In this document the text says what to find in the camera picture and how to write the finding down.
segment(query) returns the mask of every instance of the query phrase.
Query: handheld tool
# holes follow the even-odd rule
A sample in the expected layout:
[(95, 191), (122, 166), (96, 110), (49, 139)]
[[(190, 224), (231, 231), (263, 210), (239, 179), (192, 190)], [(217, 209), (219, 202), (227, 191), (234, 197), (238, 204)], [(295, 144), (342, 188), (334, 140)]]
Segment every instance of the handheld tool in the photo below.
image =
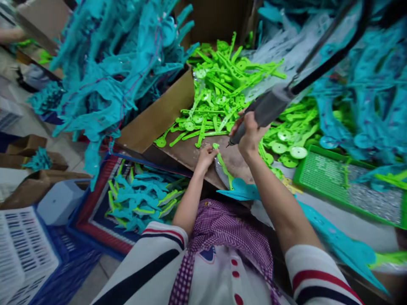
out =
[[(352, 7), (357, 3), (357, 0), (348, 0), (344, 3), (342, 9), (339, 11), (338, 15), (326, 30), (324, 35), (321, 36), (319, 41), (313, 47), (309, 55), (305, 58), (304, 62), (296, 71), (296, 75), (287, 84), (276, 84), (271, 87), (270, 91), (264, 93), (257, 98), (252, 104), (246, 109), (243, 116), (249, 111), (254, 111), (254, 118), (258, 123), (259, 127), (266, 127), (272, 121), (274, 121), (291, 103), (291, 101), (304, 89), (312, 85), (321, 76), (331, 70), (336, 66), (341, 60), (345, 58), (349, 50), (362, 38), (366, 31), (369, 23), (370, 15), (372, 12), (373, 0), (363, 0), (362, 3), (362, 14), (358, 22), (355, 34), (349, 43), (341, 50), (337, 51), (330, 59), (319, 66), (315, 71), (306, 76), (298, 84), (290, 88), (290, 85), (298, 79), (301, 72), (306, 68), (308, 63), (314, 58), (314, 56), (323, 47), (325, 42), (329, 39), (336, 28), (341, 24), (343, 19), (346, 17), (347, 13), (352, 9)], [(239, 144), (240, 139), (246, 133), (245, 123), (242, 122), (237, 129), (237, 132), (229, 139), (229, 145)]]

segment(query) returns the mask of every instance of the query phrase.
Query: green plastic tray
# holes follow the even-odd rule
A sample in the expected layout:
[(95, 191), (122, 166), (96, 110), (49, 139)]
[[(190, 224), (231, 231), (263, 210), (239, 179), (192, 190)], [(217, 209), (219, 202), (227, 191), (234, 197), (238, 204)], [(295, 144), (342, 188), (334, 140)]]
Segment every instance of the green plastic tray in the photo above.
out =
[[(351, 198), (349, 192), (343, 187), (345, 183), (343, 164), (347, 160), (347, 156), (315, 145), (310, 145), (308, 147), (308, 156), (299, 164), (293, 182), (313, 193), (329, 199), (332, 203), (345, 207), (347, 210), (372, 220), (407, 230), (407, 192), (404, 192), (402, 198), (400, 224), (395, 224), (387, 219), (383, 219), (350, 203)], [(318, 166), (321, 162), (324, 164), (325, 171), (320, 170)], [(357, 160), (352, 160), (350, 164), (366, 169), (376, 168), (373, 165)]]

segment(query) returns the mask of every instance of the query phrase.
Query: striped sleeve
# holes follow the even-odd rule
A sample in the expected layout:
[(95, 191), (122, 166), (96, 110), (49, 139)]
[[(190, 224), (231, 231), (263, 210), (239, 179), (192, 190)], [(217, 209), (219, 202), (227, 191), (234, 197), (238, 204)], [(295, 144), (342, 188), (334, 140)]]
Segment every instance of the striped sleeve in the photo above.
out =
[(363, 304), (325, 251), (309, 245), (296, 245), (287, 251), (285, 261), (298, 305)]
[(167, 303), (187, 243), (180, 227), (149, 223), (93, 304)]

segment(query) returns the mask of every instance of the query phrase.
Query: purple gingham apron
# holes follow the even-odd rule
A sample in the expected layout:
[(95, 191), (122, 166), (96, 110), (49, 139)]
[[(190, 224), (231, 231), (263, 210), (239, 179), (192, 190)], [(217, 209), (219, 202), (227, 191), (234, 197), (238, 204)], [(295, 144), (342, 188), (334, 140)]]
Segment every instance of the purple gingham apron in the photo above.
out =
[(237, 216), (249, 213), (243, 206), (226, 205), (212, 199), (199, 202), (191, 240), (175, 278), (169, 305), (188, 304), (195, 255), (209, 250), (211, 246), (221, 245), (236, 249), (259, 266), (258, 273), (271, 287), (272, 304), (279, 304), (278, 297), (281, 293), (273, 282), (273, 257), (268, 241), (252, 225)]

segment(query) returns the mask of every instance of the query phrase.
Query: hand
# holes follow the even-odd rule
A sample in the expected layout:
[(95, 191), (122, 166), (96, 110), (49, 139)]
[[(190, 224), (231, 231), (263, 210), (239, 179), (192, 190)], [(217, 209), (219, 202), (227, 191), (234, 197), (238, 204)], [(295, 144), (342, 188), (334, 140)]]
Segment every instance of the hand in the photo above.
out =
[[(243, 115), (244, 112), (245, 110), (243, 109), (239, 112), (239, 115)], [(243, 121), (245, 122), (246, 133), (240, 139), (238, 146), (239, 151), (244, 158), (250, 156), (253, 153), (258, 155), (259, 143), (266, 132), (270, 129), (270, 125), (268, 125), (267, 127), (259, 127), (254, 118), (254, 112), (250, 111), (246, 113), (244, 117), (241, 117), (236, 121), (236, 123), (232, 127), (232, 130), (230, 131), (229, 136), (233, 136), (237, 132), (238, 127)]]
[(211, 144), (207, 144), (204, 148), (202, 148), (199, 152), (195, 173), (204, 176), (218, 153), (219, 150), (213, 149)]

